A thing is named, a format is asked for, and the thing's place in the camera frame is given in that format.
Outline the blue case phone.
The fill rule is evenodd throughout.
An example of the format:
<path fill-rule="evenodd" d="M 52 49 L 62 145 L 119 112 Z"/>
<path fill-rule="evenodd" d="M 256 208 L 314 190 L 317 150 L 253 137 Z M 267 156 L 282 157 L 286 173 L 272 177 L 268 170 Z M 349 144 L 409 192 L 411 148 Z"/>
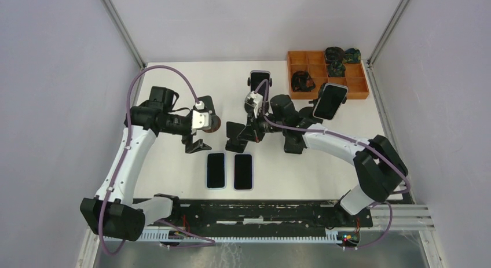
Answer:
<path fill-rule="evenodd" d="M 207 155 L 206 187 L 222 189 L 226 186 L 225 154 L 210 153 Z"/>

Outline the lilac case phone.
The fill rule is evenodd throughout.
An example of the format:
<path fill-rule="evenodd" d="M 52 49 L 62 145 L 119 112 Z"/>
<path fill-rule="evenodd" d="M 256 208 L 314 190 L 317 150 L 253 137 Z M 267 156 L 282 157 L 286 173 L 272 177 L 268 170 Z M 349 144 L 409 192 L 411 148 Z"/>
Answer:
<path fill-rule="evenodd" d="M 234 156 L 234 179 L 235 190 L 251 190 L 253 187 L 253 158 L 249 154 Z"/>

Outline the brown base phone stand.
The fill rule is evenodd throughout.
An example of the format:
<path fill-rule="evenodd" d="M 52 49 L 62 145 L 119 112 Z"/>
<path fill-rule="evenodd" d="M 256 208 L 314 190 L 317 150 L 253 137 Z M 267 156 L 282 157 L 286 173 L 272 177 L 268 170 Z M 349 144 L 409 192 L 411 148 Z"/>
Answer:
<path fill-rule="evenodd" d="M 211 96 L 202 96 L 198 98 L 199 102 L 195 104 L 193 107 L 193 110 L 199 111 L 199 112 L 208 112 L 211 114 L 212 117 L 212 125 L 209 130 L 201 130 L 205 133 L 213 133 L 219 130 L 221 127 L 221 119 L 217 115 L 215 111 L 215 107 L 213 104 L 213 100 Z"/>

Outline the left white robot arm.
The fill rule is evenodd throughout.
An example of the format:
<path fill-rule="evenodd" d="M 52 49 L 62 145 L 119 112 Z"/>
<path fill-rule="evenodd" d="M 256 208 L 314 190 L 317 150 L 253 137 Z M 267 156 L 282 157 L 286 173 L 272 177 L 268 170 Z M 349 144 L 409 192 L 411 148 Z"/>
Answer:
<path fill-rule="evenodd" d="M 179 135 L 185 153 L 210 150 L 202 139 L 193 140 L 198 130 L 210 131 L 218 120 L 211 96 L 202 96 L 185 115 L 173 109 L 178 93 L 165 87 L 151 88 L 149 98 L 130 108 L 123 137 L 111 169 L 94 197 L 84 198 L 80 211 L 94 234 L 137 241 L 144 228 L 158 220 L 177 225 L 182 211 L 175 196 L 156 194 L 140 203 L 134 191 L 144 160 L 159 134 Z"/>

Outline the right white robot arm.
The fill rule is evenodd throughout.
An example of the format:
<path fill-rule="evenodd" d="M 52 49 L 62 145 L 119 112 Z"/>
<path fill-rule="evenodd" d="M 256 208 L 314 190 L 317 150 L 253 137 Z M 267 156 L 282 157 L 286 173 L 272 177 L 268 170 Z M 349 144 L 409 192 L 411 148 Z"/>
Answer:
<path fill-rule="evenodd" d="M 227 123 L 227 150 L 242 153 L 247 144 L 261 142 L 266 134 L 282 133 L 284 153 L 300 155 L 306 149 L 317 150 L 354 167 L 358 184 L 339 199 L 334 211 L 341 226 L 350 226 L 363 209 L 411 190 L 406 165 L 382 135 L 358 138 L 331 131 L 313 116 L 315 108 L 297 111 L 285 94 L 266 101 L 251 91 L 244 99 L 244 110 L 246 124 Z"/>

